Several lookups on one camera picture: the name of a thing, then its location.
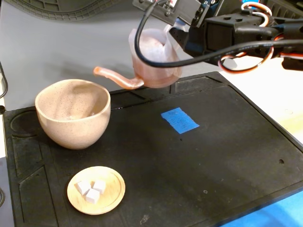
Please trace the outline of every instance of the speckled beige bowl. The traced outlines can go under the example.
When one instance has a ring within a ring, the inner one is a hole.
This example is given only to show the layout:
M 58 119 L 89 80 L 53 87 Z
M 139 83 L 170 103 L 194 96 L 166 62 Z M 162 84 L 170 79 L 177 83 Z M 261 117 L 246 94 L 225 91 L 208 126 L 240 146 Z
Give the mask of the speckled beige bowl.
M 84 149 L 104 133 L 110 117 L 110 95 L 102 86 L 67 79 L 41 91 L 35 100 L 46 134 L 69 149 Z

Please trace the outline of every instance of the wooden plate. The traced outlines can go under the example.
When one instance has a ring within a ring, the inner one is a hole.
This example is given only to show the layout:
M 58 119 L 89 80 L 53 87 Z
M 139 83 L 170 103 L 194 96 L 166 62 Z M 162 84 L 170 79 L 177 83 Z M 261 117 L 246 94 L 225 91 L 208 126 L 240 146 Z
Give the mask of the wooden plate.
M 91 186 L 96 180 L 106 182 L 106 189 L 96 204 L 89 203 L 85 200 L 77 189 L 77 183 L 80 181 L 89 181 Z M 98 215 L 114 209 L 122 200 L 125 193 L 125 183 L 122 176 L 116 171 L 104 166 L 94 166 L 83 169 L 78 172 L 67 186 L 67 196 L 71 204 L 78 211 Z

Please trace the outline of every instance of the pink teapot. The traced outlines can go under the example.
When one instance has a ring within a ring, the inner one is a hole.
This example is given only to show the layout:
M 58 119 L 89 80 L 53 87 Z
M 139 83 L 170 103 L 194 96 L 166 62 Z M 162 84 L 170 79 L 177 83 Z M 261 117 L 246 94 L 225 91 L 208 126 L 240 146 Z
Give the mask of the pink teapot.
M 135 34 L 136 29 L 133 29 L 128 38 L 135 77 L 127 79 L 117 72 L 102 67 L 96 67 L 94 75 L 109 78 L 124 89 L 136 89 L 143 85 L 151 88 L 161 88 L 175 83 L 181 76 L 181 68 L 155 68 L 143 63 L 134 49 Z M 159 29 L 142 31 L 140 50 L 151 61 L 179 61 L 177 52 L 170 43 L 167 33 Z

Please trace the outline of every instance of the robotic arm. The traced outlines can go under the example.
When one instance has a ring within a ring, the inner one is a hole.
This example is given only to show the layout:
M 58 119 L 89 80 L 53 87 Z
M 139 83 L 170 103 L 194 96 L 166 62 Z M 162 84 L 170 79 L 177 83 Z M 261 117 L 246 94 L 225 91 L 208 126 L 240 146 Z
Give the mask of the robotic arm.
M 136 53 L 153 67 L 179 67 L 205 61 L 218 64 L 230 73 L 242 73 L 271 58 L 283 57 L 285 69 L 303 70 L 303 19 L 273 17 L 266 5 L 240 0 L 202 0 L 202 3 L 198 0 L 134 0 L 133 5 L 145 11 L 135 39 Z M 139 38 L 149 15 L 172 26 L 177 18 L 190 25 L 188 32 L 173 27 L 170 34 L 193 58 L 166 63 L 144 58 Z M 225 59 L 244 55 L 263 60 L 245 70 L 224 66 Z

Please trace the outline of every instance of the sugar cube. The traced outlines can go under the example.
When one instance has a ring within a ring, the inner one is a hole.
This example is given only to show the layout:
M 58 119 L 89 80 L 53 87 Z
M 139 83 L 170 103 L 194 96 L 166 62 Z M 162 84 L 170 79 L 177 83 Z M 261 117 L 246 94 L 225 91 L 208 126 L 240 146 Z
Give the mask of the sugar cube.
M 81 195 L 85 195 L 90 189 L 90 183 L 88 181 L 80 181 L 77 183 L 78 191 L 81 193 Z
M 91 188 L 89 192 L 86 194 L 86 201 L 96 204 L 98 202 L 99 197 L 100 197 L 100 192 Z
M 101 195 L 103 195 L 106 188 L 106 182 L 105 181 L 95 181 L 93 189 L 100 192 Z

